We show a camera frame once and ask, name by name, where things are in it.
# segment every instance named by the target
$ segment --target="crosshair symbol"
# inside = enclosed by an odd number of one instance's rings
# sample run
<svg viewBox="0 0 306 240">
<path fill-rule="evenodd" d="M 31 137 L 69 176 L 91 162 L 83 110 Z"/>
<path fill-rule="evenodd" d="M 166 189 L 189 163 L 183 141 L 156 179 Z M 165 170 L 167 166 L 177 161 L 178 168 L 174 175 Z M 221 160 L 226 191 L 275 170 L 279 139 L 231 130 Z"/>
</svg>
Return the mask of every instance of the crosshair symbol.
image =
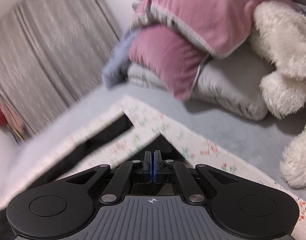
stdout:
<svg viewBox="0 0 306 240">
<path fill-rule="evenodd" d="M 149 201 L 150 203 L 155 203 L 156 201 L 158 201 L 157 199 L 155 199 L 155 198 L 150 198 L 149 200 L 147 200 L 147 201 Z"/>
</svg>

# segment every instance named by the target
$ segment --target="pink pillow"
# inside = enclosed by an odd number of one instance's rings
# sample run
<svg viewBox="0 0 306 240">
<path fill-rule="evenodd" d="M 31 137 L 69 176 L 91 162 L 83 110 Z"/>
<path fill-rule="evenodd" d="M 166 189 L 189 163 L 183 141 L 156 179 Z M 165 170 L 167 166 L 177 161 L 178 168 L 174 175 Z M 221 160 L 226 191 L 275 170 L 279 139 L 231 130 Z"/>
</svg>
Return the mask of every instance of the pink pillow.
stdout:
<svg viewBox="0 0 306 240">
<path fill-rule="evenodd" d="M 143 0 L 133 29 L 156 22 L 177 29 L 213 56 L 227 57 L 251 32 L 255 8 L 270 0 Z M 275 0 L 294 7 L 292 0 Z"/>
<path fill-rule="evenodd" d="M 206 53 L 165 25 L 154 25 L 140 31 L 131 45 L 129 57 L 132 62 L 155 72 L 176 99 L 186 100 L 192 93 L 199 64 Z"/>
</svg>

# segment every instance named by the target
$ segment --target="gray curtain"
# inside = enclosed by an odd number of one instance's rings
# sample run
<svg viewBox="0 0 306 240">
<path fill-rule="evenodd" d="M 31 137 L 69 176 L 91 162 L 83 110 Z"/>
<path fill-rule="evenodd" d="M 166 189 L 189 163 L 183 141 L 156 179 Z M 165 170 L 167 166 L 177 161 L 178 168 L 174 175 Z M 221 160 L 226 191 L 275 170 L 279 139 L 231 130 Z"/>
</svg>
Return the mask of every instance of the gray curtain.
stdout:
<svg viewBox="0 0 306 240">
<path fill-rule="evenodd" d="M 24 0 L 0 22 L 0 97 L 34 134 L 101 85 L 120 29 L 102 0 Z"/>
</svg>

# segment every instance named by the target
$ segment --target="ribbed surface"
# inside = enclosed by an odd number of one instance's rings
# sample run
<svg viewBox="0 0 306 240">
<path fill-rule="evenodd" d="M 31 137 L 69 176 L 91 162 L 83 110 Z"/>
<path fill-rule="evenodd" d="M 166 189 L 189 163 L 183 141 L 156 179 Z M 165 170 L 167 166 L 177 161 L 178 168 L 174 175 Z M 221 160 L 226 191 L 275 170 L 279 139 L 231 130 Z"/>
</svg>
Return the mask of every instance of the ribbed surface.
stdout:
<svg viewBox="0 0 306 240">
<path fill-rule="evenodd" d="M 116 206 L 101 208 L 86 228 L 63 240 L 242 239 L 218 227 L 203 207 L 187 205 L 179 196 L 154 199 L 152 203 L 152 197 L 126 196 Z M 281 239 L 293 238 L 284 236 Z"/>
</svg>

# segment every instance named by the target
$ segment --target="white fluffy fur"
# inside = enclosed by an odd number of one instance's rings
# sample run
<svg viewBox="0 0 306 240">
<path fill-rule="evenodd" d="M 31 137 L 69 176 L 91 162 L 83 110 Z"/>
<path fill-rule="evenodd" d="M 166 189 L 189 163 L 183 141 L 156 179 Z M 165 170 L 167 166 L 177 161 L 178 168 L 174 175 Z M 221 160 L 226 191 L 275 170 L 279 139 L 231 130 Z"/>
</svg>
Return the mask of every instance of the white fluffy fur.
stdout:
<svg viewBox="0 0 306 240">
<path fill-rule="evenodd" d="M 306 17 L 288 5 L 277 2 L 261 3 L 254 12 L 269 58 L 284 76 L 306 78 Z"/>
<path fill-rule="evenodd" d="M 268 109 L 282 118 L 306 101 L 306 17 L 277 2 L 255 11 L 250 43 L 259 56 L 275 63 L 277 71 L 260 84 Z M 290 187 L 306 187 L 306 127 L 283 152 L 280 170 Z"/>
<path fill-rule="evenodd" d="M 278 119 L 295 113 L 306 102 L 306 85 L 277 71 L 262 78 L 260 90 L 269 111 Z"/>
</svg>

